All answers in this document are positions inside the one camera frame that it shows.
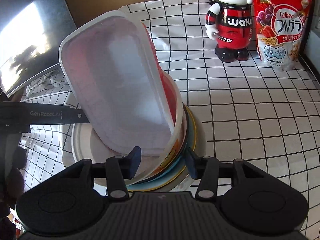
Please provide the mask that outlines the white paper noodle bowl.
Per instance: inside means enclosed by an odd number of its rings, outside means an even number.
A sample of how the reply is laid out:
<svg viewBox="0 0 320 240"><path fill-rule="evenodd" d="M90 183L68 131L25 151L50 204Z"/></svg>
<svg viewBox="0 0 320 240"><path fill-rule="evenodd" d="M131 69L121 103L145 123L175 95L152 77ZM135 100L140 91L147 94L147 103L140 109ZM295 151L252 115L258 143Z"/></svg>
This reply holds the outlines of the white paper noodle bowl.
<svg viewBox="0 0 320 240"><path fill-rule="evenodd" d="M131 185L145 181L164 172L169 165L178 159L185 141L186 124L181 124L177 140L168 153L162 156L142 155L134 180L127 181ZM98 137L91 124L75 124L72 130L72 152L74 161L91 159L92 163L104 163L107 158L118 156L119 153L108 148Z"/></svg>

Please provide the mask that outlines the red white rectangular container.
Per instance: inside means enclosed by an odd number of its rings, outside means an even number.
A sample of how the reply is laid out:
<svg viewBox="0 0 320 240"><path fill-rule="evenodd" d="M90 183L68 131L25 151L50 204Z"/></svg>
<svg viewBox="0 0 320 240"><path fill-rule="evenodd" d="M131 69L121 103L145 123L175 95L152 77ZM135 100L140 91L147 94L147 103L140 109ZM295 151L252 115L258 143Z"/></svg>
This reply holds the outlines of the red white rectangular container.
<svg viewBox="0 0 320 240"><path fill-rule="evenodd" d="M60 44L62 71L100 140L119 154L135 146L160 157L174 146L184 110L173 79L158 65L140 20L109 11Z"/></svg>

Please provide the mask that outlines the white grid tablecloth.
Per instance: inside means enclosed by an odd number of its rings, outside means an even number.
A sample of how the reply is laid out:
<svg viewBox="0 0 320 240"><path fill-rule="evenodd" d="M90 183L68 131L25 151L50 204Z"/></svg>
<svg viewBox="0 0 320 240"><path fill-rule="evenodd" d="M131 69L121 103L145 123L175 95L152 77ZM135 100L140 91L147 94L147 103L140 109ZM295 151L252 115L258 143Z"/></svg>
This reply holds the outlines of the white grid tablecloth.
<svg viewBox="0 0 320 240"><path fill-rule="evenodd" d="M157 0L121 10L147 27L161 68L202 124L205 154L244 159L301 192L302 233L319 239L319 84L300 63L287 72L263 65L255 42L247 61L220 61L205 34L208 8L208 0Z"/></svg>

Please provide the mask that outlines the black induction cooktop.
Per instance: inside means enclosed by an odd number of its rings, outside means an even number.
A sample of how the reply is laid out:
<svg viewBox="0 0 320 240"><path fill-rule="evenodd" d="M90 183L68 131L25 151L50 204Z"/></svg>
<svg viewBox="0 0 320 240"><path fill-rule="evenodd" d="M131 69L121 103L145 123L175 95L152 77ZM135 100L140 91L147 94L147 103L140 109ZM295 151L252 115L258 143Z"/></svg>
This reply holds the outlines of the black induction cooktop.
<svg viewBox="0 0 320 240"><path fill-rule="evenodd" d="M1 91L11 96L58 66L75 29L65 0L1 0Z"/></svg>

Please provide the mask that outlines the red robot figurine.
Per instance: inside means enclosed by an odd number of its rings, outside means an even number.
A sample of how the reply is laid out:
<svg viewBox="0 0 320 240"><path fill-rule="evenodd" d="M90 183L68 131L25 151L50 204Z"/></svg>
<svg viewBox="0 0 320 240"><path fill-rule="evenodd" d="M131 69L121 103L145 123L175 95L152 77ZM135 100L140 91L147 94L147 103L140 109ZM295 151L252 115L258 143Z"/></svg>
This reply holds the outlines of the red robot figurine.
<svg viewBox="0 0 320 240"><path fill-rule="evenodd" d="M215 53L223 62L246 61L253 34L253 0L210 0L205 16L206 34L217 42Z"/></svg>

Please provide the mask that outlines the red granola bag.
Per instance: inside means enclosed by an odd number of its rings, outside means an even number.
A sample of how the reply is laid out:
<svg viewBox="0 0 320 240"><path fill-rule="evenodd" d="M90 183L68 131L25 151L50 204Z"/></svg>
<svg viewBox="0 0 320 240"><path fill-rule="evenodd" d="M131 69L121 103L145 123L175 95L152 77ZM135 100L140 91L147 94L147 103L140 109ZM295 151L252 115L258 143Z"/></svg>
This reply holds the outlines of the red granola bag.
<svg viewBox="0 0 320 240"><path fill-rule="evenodd" d="M257 52L263 65L291 70L312 0L253 0Z"/></svg>

